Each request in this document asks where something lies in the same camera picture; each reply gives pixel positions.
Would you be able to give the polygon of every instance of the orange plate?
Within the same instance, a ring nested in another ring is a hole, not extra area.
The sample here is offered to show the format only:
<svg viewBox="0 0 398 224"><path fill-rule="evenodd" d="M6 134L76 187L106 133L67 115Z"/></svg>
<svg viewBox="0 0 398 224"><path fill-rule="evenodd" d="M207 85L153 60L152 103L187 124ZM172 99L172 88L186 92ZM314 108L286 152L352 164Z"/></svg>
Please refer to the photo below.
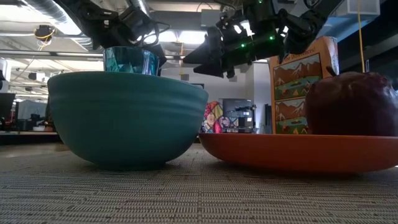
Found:
<svg viewBox="0 0 398 224"><path fill-rule="evenodd" d="M398 138L284 134L199 134L226 162L302 172L369 172L398 164Z"/></svg>

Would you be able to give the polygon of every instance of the red apple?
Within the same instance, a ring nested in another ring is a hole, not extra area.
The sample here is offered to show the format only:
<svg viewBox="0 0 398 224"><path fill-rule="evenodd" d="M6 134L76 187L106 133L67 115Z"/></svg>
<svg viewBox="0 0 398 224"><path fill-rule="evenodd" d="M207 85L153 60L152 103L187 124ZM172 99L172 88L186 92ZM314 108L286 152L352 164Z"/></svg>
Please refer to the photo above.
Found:
<svg viewBox="0 0 398 224"><path fill-rule="evenodd" d="M378 73L347 72L311 86L305 116L312 134L398 136L398 94Z"/></svg>

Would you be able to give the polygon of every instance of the bowl rim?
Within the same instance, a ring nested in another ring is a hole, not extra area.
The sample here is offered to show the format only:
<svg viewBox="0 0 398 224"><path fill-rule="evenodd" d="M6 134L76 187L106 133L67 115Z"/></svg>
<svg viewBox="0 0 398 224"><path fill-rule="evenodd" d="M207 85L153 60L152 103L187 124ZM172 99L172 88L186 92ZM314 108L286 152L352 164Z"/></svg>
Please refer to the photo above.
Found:
<svg viewBox="0 0 398 224"><path fill-rule="evenodd" d="M234 136L236 138L243 138L242 134L238 133L198 133L200 136ZM332 134L252 134L250 138L285 138L285 139L295 139L295 138L307 138L307 139L354 139L354 140L363 140L363 139L391 139L398 140L398 136L360 136L360 135L332 135Z"/></svg>
<svg viewBox="0 0 398 224"><path fill-rule="evenodd" d="M159 77L156 75L144 75L144 74L139 74L139 73L129 73L129 72L105 72L105 71L87 71L87 72L69 72L69 73L63 73L63 74L59 74L56 76L51 77L47 83L51 83L53 82L52 80L57 79L57 77L62 78L62 77L66 77L66 76L76 76L76 75L88 75L88 74L94 74L94 73L101 73L102 75L106 74L112 74L112 75L125 75L125 76L135 76L135 77L141 77L141 78L157 78L157 79L161 79L161 80L165 80L167 82L176 82L176 83L183 83L184 85L187 86L191 86L191 87L195 87L199 90L202 90L204 92L207 93L207 91L203 88L200 88L199 86L196 85L192 85L191 83L188 82L183 82L180 80L175 80L172 78L166 78L166 77Z"/></svg>

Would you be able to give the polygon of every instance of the gray carpet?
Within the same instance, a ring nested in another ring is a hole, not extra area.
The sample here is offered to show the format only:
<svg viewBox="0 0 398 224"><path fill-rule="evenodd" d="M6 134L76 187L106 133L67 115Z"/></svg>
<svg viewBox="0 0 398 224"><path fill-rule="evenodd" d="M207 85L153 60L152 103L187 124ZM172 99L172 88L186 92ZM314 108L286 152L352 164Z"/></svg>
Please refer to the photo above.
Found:
<svg viewBox="0 0 398 224"><path fill-rule="evenodd" d="M113 172L72 153L0 159L0 223L398 223L398 168L259 172L193 146L162 170Z"/></svg>

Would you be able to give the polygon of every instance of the cardboard box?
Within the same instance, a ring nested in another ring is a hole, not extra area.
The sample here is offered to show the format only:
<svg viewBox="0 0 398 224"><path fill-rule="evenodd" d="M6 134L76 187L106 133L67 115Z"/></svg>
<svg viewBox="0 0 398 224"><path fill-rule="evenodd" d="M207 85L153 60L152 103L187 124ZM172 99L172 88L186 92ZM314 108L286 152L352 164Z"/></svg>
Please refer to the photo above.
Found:
<svg viewBox="0 0 398 224"><path fill-rule="evenodd" d="M331 76L327 66L338 74L337 42L331 37L320 37L303 54L289 55L282 64L277 57L270 58L274 134L308 134L305 96L313 83Z"/></svg>

